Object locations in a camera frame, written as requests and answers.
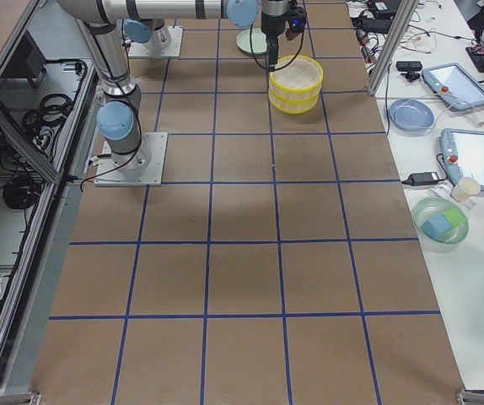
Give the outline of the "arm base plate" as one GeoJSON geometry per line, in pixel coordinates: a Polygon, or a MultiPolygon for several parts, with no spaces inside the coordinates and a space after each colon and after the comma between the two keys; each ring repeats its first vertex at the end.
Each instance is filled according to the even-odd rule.
{"type": "Polygon", "coordinates": [[[111,153],[105,140],[103,154],[109,157],[98,164],[96,186],[161,186],[168,143],[167,132],[145,132],[135,157],[111,153]]]}
{"type": "Polygon", "coordinates": [[[165,59],[180,56],[184,28],[164,26],[150,30],[147,26],[137,27],[127,34],[131,40],[131,59],[165,59]]]}

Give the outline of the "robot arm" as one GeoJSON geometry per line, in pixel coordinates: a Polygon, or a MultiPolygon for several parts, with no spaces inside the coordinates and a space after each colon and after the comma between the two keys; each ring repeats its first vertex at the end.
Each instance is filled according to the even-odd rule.
{"type": "Polygon", "coordinates": [[[161,51],[172,41],[163,19],[128,19],[123,29],[133,42],[152,51],[161,51]]]}
{"type": "Polygon", "coordinates": [[[245,28],[261,18],[266,36],[265,71],[275,70],[278,37],[286,30],[296,8],[295,1],[60,1],[62,10],[76,20],[101,87],[108,101],[125,98],[138,91],[130,74],[123,39],[117,23],[155,19],[228,19],[245,28]]]}

